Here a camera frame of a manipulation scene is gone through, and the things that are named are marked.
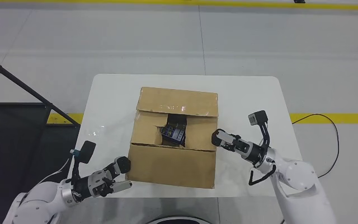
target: table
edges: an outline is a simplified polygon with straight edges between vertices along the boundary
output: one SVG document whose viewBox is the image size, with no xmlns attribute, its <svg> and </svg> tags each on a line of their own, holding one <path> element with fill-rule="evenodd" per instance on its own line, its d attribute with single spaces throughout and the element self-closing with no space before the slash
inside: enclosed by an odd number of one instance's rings
<svg viewBox="0 0 358 224">
<path fill-rule="evenodd" d="M 282 94 L 275 77 L 246 76 L 178 76 L 148 74 L 98 74 L 89 93 L 79 131 L 76 149 L 84 141 L 97 144 L 88 164 L 80 164 L 80 176 L 101 170 L 118 156 L 128 156 L 136 104 L 143 86 L 176 88 L 218 93 L 218 128 L 239 134 L 243 139 L 259 143 L 258 126 L 251 126 L 247 116 L 265 110 L 268 116 L 270 146 L 287 158 L 301 160 L 301 154 Z M 252 165 L 237 153 L 218 148 L 216 153 L 215 189 L 133 182 L 132 188 L 109 194 L 112 198 L 180 198 L 274 196 L 269 180 L 248 186 Z M 260 178 L 256 171 L 254 179 Z M 124 180 L 124 175 L 116 181 Z"/>
</svg>

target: floor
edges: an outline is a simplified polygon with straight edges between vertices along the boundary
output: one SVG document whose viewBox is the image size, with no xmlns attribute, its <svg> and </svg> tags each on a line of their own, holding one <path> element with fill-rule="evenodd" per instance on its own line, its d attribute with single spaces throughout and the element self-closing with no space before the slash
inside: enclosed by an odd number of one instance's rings
<svg viewBox="0 0 358 224">
<path fill-rule="evenodd" d="M 290 113 L 358 113 L 357 36 L 352 11 L 0 4 L 1 65 L 66 113 L 84 112 L 98 73 L 275 76 Z M 0 76 L 0 102 L 19 101 L 35 100 Z M 303 159 L 327 170 L 336 153 L 333 127 L 294 129 Z M 358 219 L 358 126 L 338 131 L 340 159 L 321 181 L 338 223 L 351 223 Z M 173 213 L 212 223 L 282 219 L 270 197 L 92 199 L 62 222 L 145 223 Z"/>
</svg>

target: yellow floor line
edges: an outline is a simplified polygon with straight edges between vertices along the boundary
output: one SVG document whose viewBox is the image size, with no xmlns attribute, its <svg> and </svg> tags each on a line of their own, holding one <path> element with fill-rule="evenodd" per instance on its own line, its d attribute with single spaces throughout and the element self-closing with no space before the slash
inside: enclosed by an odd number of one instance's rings
<svg viewBox="0 0 358 224">
<path fill-rule="evenodd" d="M 78 123 L 82 123 L 83 114 L 68 114 L 71 118 L 73 118 Z M 309 114 L 290 114 L 291 121 L 294 122 L 304 116 Z M 336 124 L 358 124 L 358 114 L 324 114 L 331 118 Z M 331 122 L 322 117 L 322 116 L 310 116 L 307 119 L 304 119 L 298 124 L 330 124 Z M 48 124 L 70 124 L 69 121 L 64 119 L 59 114 L 50 114 Z"/>
<path fill-rule="evenodd" d="M 306 8 L 319 10 L 358 10 L 358 4 L 324 4 L 294 2 L 245 2 L 216 0 L 0 0 L 7 3 L 130 3 L 130 4 L 176 4 L 226 7 L 260 7 L 260 8 Z"/>
</svg>

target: cardboard box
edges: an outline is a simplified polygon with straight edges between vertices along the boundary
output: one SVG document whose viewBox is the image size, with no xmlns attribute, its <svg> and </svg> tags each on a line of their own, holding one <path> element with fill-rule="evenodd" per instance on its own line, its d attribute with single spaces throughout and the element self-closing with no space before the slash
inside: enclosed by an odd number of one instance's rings
<svg viewBox="0 0 358 224">
<path fill-rule="evenodd" d="M 128 158 L 128 180 L 214 188 L 218 94 L 142 87 Z M 163 145 L 168 114 L 185 114 L 185 147 Z"/>
</svg>

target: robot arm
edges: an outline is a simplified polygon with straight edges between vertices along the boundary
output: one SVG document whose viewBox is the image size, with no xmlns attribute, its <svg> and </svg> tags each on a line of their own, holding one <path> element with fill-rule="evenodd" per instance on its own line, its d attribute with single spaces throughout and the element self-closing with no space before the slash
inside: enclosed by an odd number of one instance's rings
<svg viewBox="0 0 358 224">
<path fill-rule="evenodd" d="M 128 180 L 116 182 L 114 178 L 130 170 L 127 157 L 118 157 L 102 170 L 81 178 L 78 173 L 79 162 L 88 163 L 95 144 L 86 141 L 81 151 L 72 151 L 75 156 L 74 172 L 71 179 L 60 183 L 44 182 L 28 193 L 19 194 L 3 224 L 40 224 L 58 223 L 60 213 L 79 204 L 89 197 L 105 197 L 132 186 Z"/>
<path fill-rule="evenodd" d="M 263 144 L 258 146 L 241 139 L 238 135 L 227 134 L 224 130 L 216 130 L 211 141 L 218 147 L 236 152 L 252 163 L 253 167 L 264 174 L 253 181 L 253 171 L 249 185 L 258 184 L 269 178 L 287 224 L 335 224 L 336 218 L 322 185 L 313 167 L 303 161 L 282 158 L 275 149 L 269 147 L 270 136 L 265 126 L 265 111 L 249 115 L 251 125 L 259 125 L 263 134 Z M 281 183 L 294 188 L 299 193 L 287 195 Z"/>
</svg>

